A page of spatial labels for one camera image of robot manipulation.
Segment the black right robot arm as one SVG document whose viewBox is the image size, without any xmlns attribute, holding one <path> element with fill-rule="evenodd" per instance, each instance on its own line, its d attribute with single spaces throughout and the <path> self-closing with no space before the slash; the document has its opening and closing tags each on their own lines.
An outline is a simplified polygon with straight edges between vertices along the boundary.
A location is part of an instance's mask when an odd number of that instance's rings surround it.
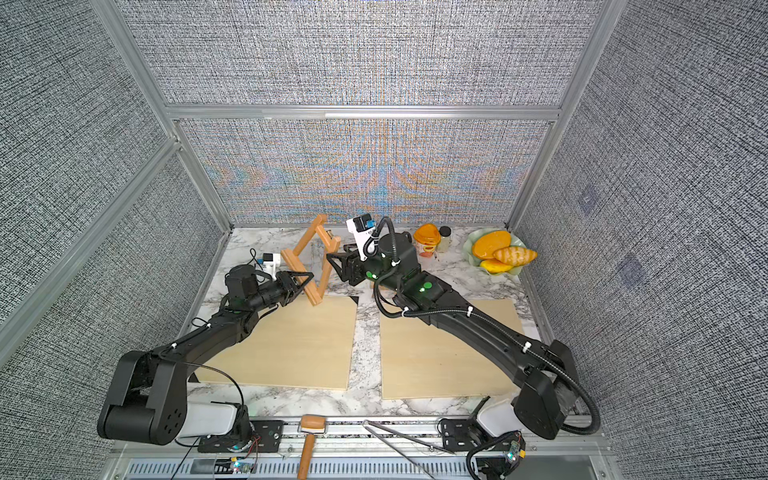
<svg viewBox="0 0 768 480">
<path fill-rule="evenodd" d="M 424 270 L 403 233 L 387 234 L 369 255 L 357 247 L 329 253 L 339 278 L 373 283 L 373 297 L 388 318 L 417 318 L 463 341 L 499 368 L 520 392 L 513 417 L 532 433 L 553 440 L 561 431 L 592 435 L 601 428 L 598 406 L 579 383 L 570 349 L 546 345 L 502 324 L 466 300 L 449 283 Z"/>
</svg>

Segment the wooden easel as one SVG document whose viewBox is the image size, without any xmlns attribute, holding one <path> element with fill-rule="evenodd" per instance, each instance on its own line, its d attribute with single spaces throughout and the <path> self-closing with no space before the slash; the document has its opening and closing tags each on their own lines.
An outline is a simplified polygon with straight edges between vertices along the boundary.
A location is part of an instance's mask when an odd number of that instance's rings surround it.
<svg viewBox="0 0 768 480">
<path fill-rule="evenodd" d="M 319 279 L 309 280 L 304 288 L 312 306 L 318 306 L 323 301 L 329 285 L 332 266 L 326 254 L 338 253 L 341 247 L 341 238 L 326 227 L 327 221 L 327 215 L 319 214 L 294 247 L 280 252 L 283 264 L 291 271 L 313 273 L 320 269 Z"/>
</svg>

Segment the wooden handled brush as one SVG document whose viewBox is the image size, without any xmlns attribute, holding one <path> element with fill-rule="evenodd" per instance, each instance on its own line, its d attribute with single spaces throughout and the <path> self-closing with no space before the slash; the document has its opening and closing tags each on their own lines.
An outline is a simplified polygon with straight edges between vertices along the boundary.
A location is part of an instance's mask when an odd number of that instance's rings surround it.
<svg viewBox="0 0 768 480">
<path fill-rule="evenodd" d="M 302 416 L 299 432 L 303 433 L 305 438 L 297 470 L 297 478 L 299 480 L 306 480 L 308 478 L 316 438 L 318 435 L 324 434 L 326 428 L 327 418 L 325 416 L 311 414 Z"/>
</svg>

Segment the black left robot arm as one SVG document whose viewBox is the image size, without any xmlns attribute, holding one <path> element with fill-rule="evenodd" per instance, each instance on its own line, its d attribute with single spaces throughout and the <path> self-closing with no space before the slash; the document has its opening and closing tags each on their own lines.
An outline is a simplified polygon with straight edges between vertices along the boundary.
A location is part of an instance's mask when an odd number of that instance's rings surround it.
<svg viewBox="0 0 768 480">
<path fill-rule="evenodd" d="M 285 307 L 309 285 L 310 272 L 271 276 L 250 264 L 225 275 L 227 294 L 202 327 L 149 351 L 121 356 L 97 420 L 103 439 L 166 445 L 188 415 L 187 381 L 220 352 L 244 341 L 261 314 Z"/>
</svg>

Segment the striped bread toy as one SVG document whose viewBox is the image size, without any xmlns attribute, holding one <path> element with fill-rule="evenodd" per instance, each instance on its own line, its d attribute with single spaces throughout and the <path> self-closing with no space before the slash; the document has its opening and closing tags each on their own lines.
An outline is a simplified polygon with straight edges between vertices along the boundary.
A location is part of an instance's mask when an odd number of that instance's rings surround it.
<svg viewBox="0 0 768 480">
<path fill-rule="evenodd" d="M 515 245 L 498 249 L 493 253 L 495 260 L 512 267 L 528 265 L 537 257 L 538 253 L 536 251 Z"/>
</svg>

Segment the orange mango toy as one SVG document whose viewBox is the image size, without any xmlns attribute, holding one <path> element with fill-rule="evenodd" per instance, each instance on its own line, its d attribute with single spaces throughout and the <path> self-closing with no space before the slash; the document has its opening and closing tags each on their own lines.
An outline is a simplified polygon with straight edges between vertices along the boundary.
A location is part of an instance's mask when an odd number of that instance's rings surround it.
<svg viewBox="0 0 768 480">
<path fill-rule="evenodd" d="M 511 245 L 511 234 L 506 230 L 496 230 L 479 237 L 472 245 L 472 254 L 481 260 L 494 259 L 493 253 Z"/>
</svg>

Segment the wooden canvas board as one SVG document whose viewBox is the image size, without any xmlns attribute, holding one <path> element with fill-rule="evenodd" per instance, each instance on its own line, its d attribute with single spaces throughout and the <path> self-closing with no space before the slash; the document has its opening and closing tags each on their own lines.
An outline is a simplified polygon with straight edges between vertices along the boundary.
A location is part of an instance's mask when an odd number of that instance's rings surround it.
<svg viewBox="0 0 768 480">
<path fill-rule="evenodd" d="M 381 316 L 380 344 L 385 400 L 485 397 L 519 391 L 490 360 L 419 319 Z"/>
<path fill-rule="evenodd" d="M 317 306 L 300 297 L 261 319 L 244 341 L 198 369 L 201 382 L 225 383 L 214 370 L 241 386 L 344 391 L 348 388 L 357 304 L 327 296 Z"/>
</svg>

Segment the yellow fruit toy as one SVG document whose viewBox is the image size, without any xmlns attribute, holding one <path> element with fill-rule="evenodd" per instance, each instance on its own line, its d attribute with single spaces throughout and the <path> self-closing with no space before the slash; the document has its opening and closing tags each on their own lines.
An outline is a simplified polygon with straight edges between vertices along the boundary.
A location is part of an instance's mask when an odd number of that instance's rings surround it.
<svg viewBox="0 0 768 480">
<path fill-rule="evenodd" d="M 512 265 L 506 264 L 496 259 L 483 260 L 480 263 L 480 267 L 486 270 L 491 275 L 506 273 L 513 269 Z"/>
</svg>

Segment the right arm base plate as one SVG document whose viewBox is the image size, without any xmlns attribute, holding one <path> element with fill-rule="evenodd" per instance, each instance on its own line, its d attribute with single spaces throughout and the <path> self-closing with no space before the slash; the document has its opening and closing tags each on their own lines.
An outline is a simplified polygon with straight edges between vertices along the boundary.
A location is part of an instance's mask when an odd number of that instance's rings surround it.
<svg viewBox="0 0 768 480">
<path fill-rule="evenodd" d="M 437 421 L 437 431 L 442 442 L 442 452 L 461 453 L 469 452 L 482 444 L 494 439 L 487 433 L 477 420 L 481 408 L 490 399 L 483 398 L 468 417 L 455 419 L 441 418 Z M 526 441 L 519 430 L 507 440 L 488 447 L 488 450 L 514 452 L 516 455 L 525 456 Z"/>
</svg>

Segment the small black-capped bottle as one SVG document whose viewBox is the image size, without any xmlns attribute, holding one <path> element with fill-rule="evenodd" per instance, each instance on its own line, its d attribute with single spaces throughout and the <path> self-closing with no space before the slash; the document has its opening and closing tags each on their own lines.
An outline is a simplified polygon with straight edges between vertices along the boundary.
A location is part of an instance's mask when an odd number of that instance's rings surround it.
<svg viewBox="0 0 768 480">
<path fill-rule="evenodd" d="M 440 242 L 436 247 L 436 251 L 439 253 L 447 252 L 452 242 L 452 229 L 447 225 L 443 225 L 438 228 L 438 233 L 440 235 Z"/>
</svg>

